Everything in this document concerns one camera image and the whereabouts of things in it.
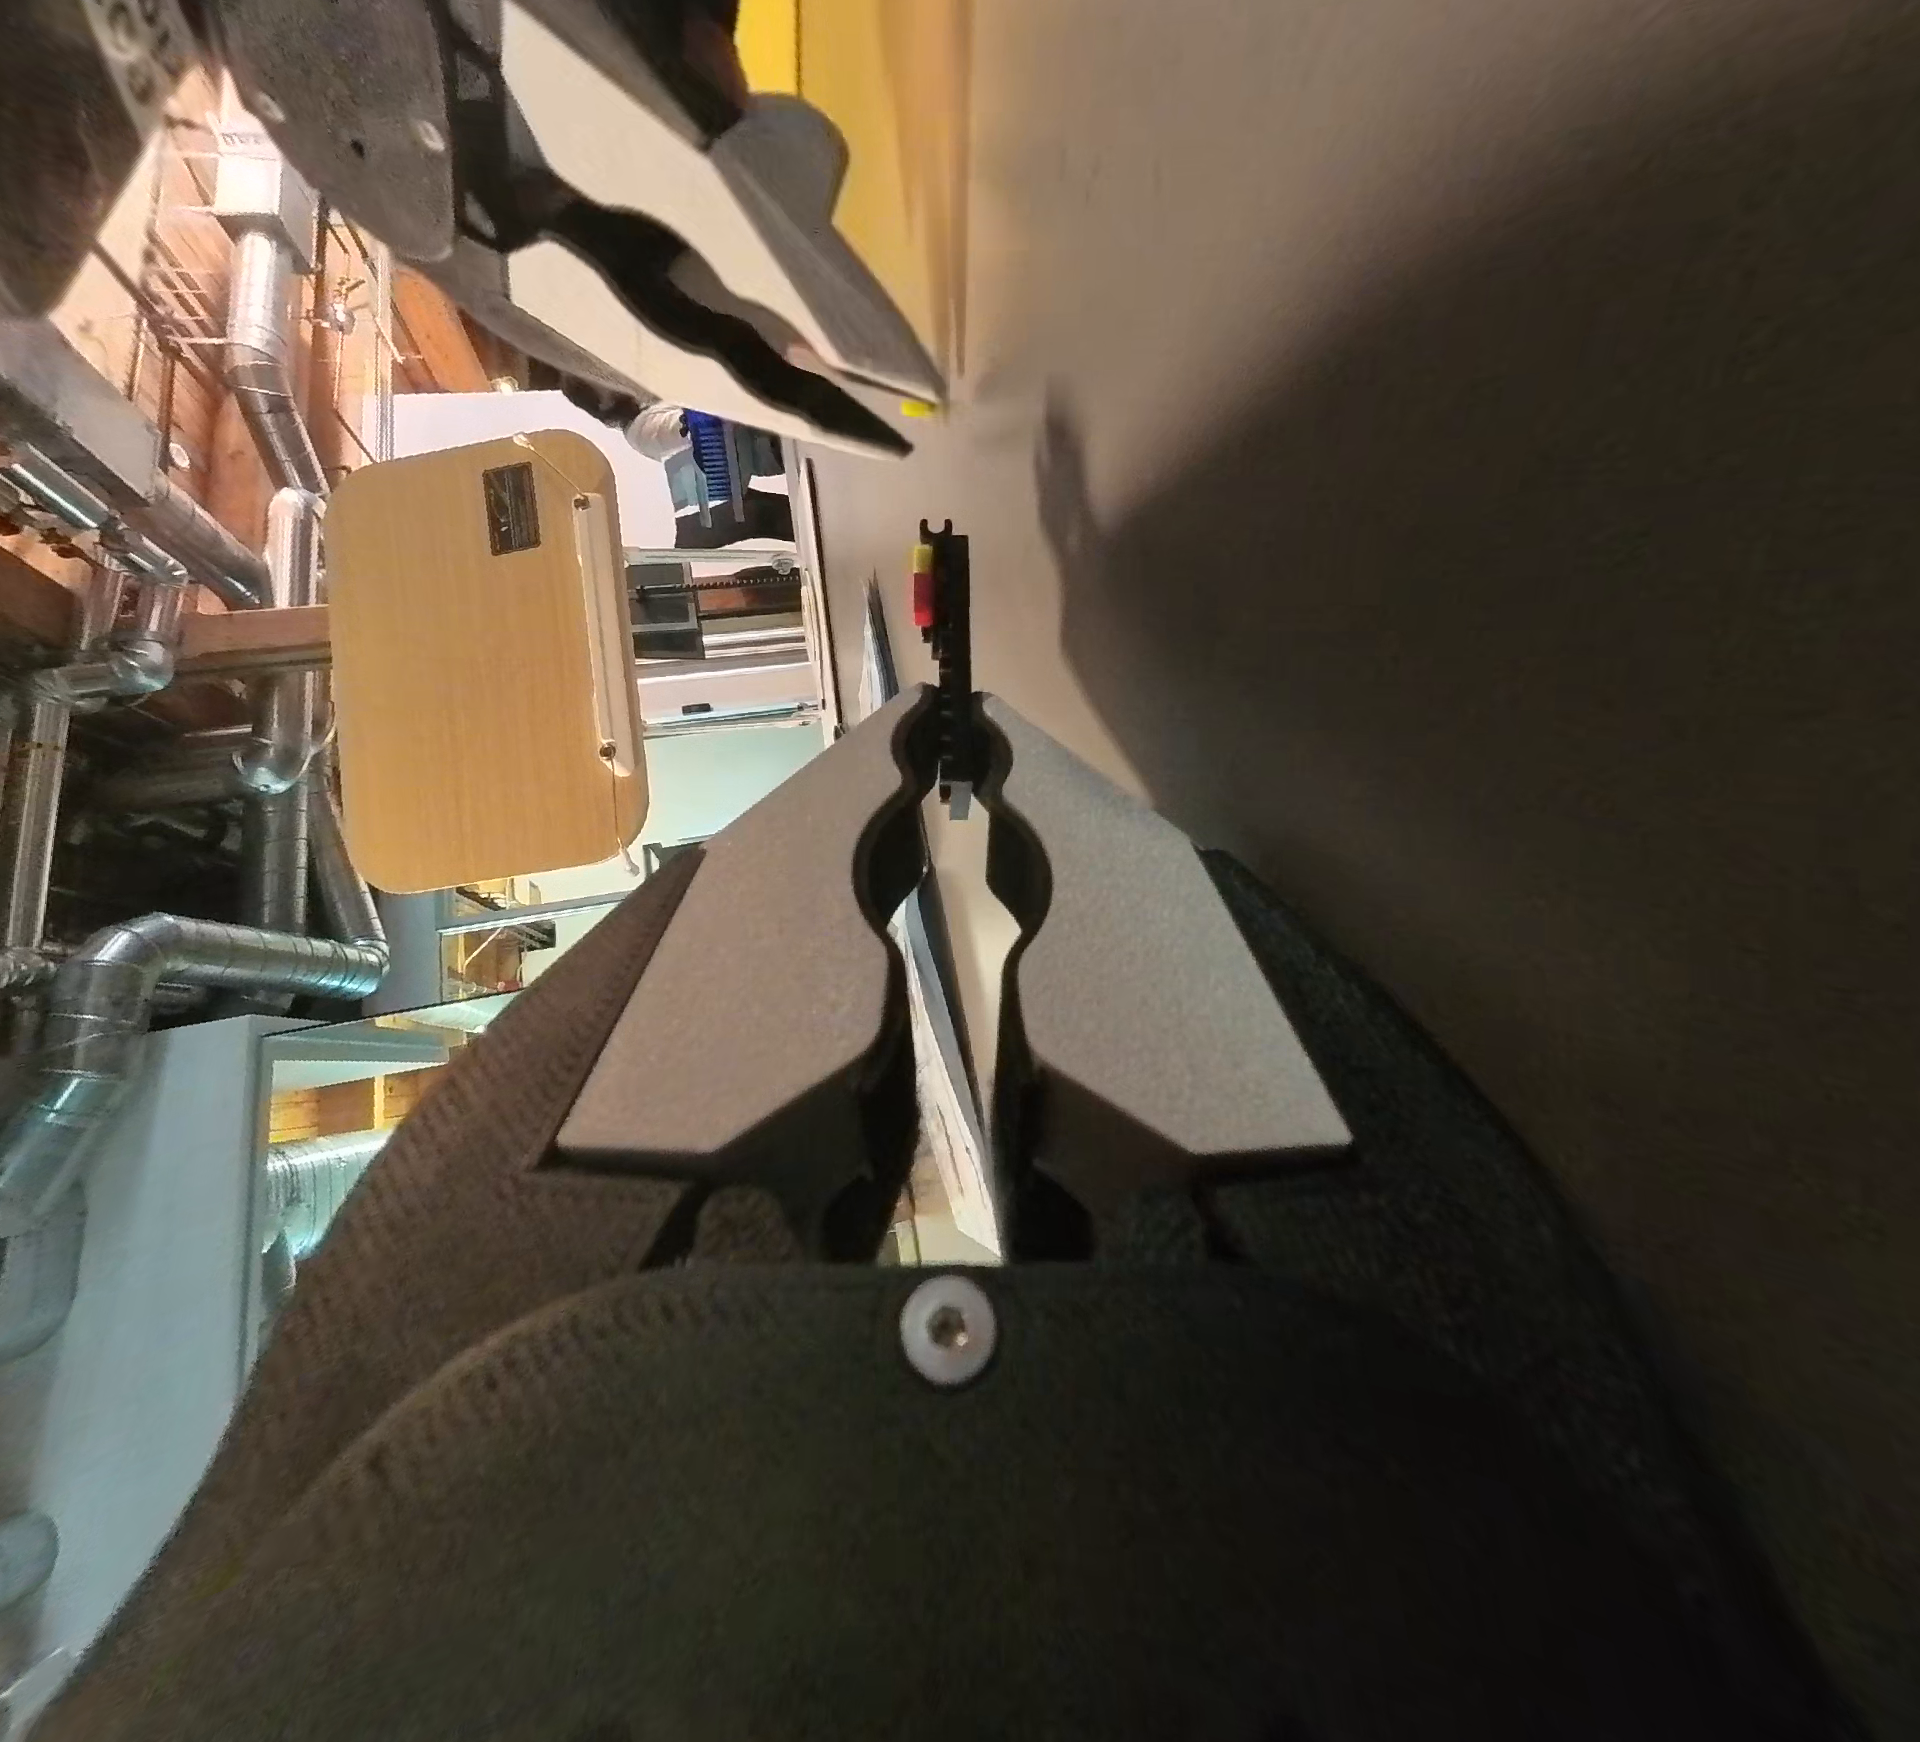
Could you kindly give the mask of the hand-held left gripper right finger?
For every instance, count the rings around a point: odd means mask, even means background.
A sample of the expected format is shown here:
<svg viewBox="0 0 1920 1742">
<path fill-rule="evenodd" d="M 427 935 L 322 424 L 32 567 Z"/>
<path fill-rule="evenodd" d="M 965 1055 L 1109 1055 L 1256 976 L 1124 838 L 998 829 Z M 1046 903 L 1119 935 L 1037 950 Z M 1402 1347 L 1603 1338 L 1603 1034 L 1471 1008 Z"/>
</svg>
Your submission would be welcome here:
<svg viewBox="0 0 1920 1742">
<path fill-rule="evenodd" d="M 992 1183 L 1006 1246 L 1090 1246 L 1145 1196 L 1196 1203 L 1344 1159 L 1354 1135 L 1203 851 L 978 698 L 1002 966 Z"/>
</svg>

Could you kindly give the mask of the light wooden table board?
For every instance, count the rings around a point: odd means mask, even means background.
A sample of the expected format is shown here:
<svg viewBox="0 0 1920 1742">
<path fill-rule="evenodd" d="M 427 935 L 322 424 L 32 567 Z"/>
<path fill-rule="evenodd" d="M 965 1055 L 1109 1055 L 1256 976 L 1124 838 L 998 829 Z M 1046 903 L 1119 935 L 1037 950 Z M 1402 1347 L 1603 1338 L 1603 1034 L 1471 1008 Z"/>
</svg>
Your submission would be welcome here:
<svg viewBox="0 0 1920 1742">
<path fill-rule="evenodd" d="M 603 867 L 651 810 L 608 457 L 510 433 L 326 506 L 342 833 L 373 891 Z"/>
</svg>

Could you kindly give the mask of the yellow plastic bin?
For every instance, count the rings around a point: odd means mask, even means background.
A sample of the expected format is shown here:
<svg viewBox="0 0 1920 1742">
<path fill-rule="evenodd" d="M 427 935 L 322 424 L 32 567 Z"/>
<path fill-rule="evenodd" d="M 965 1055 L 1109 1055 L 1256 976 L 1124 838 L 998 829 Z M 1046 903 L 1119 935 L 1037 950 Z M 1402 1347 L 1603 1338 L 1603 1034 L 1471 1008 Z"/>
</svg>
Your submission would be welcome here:
<svg viewBox="0 0 1920 1742">
<path fill-rule="evenodd" d="M 793 92 L 845 136 L 834 225 L 937 360 L 967 342 L 974 0 L 740 0 L 752 89 Z"/>
</svg>

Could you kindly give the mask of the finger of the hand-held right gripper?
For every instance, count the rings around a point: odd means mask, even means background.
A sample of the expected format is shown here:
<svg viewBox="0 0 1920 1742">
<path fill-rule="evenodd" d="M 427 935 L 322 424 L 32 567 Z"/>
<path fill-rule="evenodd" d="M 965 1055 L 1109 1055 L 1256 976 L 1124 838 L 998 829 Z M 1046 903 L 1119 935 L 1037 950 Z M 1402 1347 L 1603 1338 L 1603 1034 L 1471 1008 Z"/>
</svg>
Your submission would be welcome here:
<svg viewBox="0 0 1920 1742">
<path fill-rule="evenodd" d="M 632 211 L 562 205 L 510 253 L 460 235 L 446 295 L 595 390 L 851 457 L 916 450 L 919 338 L 841 237 L 781 216 L 698 247 Z"/>
<path fill-rule="evenodd" d="M 811 242 L 841 237 L 876 281 L 834 225 L 849 144 L 814 106 L 752 97 L 739 123 L 705 143 L 589 64 L 521 4 L 507 0 L 501 8 L 499 59 L 510 109 L 542 170 L 538 192 L 547 195 L 547 212 L 531 235 L 547 233 L 562 205 L 632 211 L 698 247 L 718 242 L 732 219 L 781 216 Z M 948 403 L 943 368 L 921 339 L 919 399 Z"/>
</svg>

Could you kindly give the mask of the blue plastic rack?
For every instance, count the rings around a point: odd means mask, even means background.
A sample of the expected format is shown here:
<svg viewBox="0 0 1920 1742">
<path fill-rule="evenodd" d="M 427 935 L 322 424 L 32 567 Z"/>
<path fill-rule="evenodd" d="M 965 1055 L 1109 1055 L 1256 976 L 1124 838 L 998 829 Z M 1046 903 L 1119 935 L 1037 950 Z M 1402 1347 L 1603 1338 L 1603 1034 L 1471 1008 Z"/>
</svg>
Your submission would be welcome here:
<svg viewBox="0 0 1920 1742">
<path fill-rule="evenodd" d="M 673 502 L 698 526 L 712 526 L 718 513 L 740 520 L 752 485 L 787 476 L 787 452 L 772 433 L 702 411 L 682 411 L 680 424 L 684 459 L 677 464 Z"/>
</svg>

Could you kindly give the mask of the black lego plate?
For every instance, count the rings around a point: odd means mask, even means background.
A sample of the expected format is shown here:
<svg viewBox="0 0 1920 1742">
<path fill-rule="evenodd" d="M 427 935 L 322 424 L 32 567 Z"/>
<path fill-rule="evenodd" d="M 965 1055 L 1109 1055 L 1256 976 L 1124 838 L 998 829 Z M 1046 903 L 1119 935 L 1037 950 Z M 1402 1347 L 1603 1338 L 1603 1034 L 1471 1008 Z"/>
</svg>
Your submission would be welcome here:
<svg viewBox="0 0 1920 1742">
<path fill-rule="evenodd" d="M 952 520 L 921 520 L 916 543 L 926 539 L 938 549 L 938 621 L 919 631 L 937 664 L 937 793 L 962 817 L 984 773 L 974 687 L 974 556 Z"/>
</svg>

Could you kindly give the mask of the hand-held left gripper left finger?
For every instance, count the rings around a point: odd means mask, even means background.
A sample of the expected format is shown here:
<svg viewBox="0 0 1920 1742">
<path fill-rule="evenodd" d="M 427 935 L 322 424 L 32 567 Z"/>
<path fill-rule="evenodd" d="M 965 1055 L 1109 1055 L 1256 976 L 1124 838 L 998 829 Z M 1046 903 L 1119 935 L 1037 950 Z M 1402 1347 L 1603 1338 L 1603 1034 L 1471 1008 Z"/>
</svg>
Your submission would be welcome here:
<svg viewBox="0 0 1920 1742">
<path fill-rule="evenodd" d="M 919 886 L 907 687 L 705 845 L 552 1162 L 757 1188 L 798 1236 L 882 1236 L 919 1145 L 893 937 Z"/>
</svg>

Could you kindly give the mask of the silver ventilation duct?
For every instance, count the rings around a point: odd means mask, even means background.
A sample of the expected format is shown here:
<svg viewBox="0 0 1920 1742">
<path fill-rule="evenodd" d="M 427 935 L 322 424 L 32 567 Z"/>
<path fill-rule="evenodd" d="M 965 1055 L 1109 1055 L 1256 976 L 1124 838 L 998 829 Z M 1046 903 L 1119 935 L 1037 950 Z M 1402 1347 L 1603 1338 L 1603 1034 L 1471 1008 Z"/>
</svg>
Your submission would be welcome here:
<svg viewBox="0 0 1920 1742">
<path fill-rule="evenodd" d="M 278 335 L 294 321 L 294 260 L 265 226 L 236 247 L 230 290 L 227 382 L 243 404 L 255 445 L 278 469 L 270 506 L 270 556 L 237 556 L 212 587 L 251 609 L 233 621 L 291 621 L 294 597 L 315 595 L 322 564 L 326 482 L 308 430 L 285 389 Z M 152 698 L 182 663 L 183 597 L 203 582 L 212 558 L 190 560 L 182 539 L 134 530 L 134 541 L 168 556 L 168 571 L 140 582 L 130 625 L 83 639 L 63 664 L 24 679 L 14 752 L 21 780 L 4 793 L 14 834 L 8 891 L 46 896 L 67 728 L 91 704 Z M 258 673 L 248 737 L 230 745 L 237 799 L 248 806 L 255 915 L 298 915 L 306 884 L 322 896 L 335 937 L 301 926 L 263 929 L 152 911 L 107 926 L 46 956 L 14 940 L 14 905 L 4 911 L 4 994 L 42 1000 L 35 1090 L 4 1123 L 4 1236 L 38 1229 L 91 1165 L 96 1145 L 134 1083 L 161 987 L 219 991 L 248 1000 L 364 1000 L 390 967 L 390 942 L 371 888 L 349 861 L 340 793 L 318 737 L 315 673 Z"/>
</svg>

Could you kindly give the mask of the lego instruction booklet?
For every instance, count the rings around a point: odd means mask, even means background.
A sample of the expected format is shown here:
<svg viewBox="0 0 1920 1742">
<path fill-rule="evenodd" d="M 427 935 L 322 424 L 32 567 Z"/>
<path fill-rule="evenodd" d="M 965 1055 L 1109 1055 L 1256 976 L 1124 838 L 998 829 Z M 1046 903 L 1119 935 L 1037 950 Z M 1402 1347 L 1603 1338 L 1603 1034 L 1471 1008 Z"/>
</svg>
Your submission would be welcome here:
<svg viewBox="0 0 1920 1742">
<path fill-rule="evenodd" d="M 893 1220 L 906 1264 L 998 1264 L 1002 1229 L 989 1145 L 952 991 L 933 872 L 892 920 L 899 946 L 913 1052 L 916 1149 Z"/>
</svg>

